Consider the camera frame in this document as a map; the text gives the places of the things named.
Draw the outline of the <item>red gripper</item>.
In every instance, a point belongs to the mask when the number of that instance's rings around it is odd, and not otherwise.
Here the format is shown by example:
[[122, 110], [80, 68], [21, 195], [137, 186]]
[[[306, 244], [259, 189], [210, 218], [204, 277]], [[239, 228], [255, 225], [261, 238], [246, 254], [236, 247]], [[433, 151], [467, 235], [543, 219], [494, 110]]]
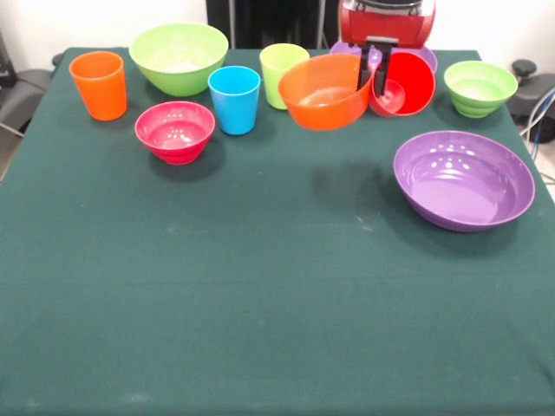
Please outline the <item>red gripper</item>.
[[358, 84], [375, 71], [374, 93], [383, 96], [392, 49], [422, 48], [434, 18], [435, 3], [339, 3], [341, 40], [362, 46]]

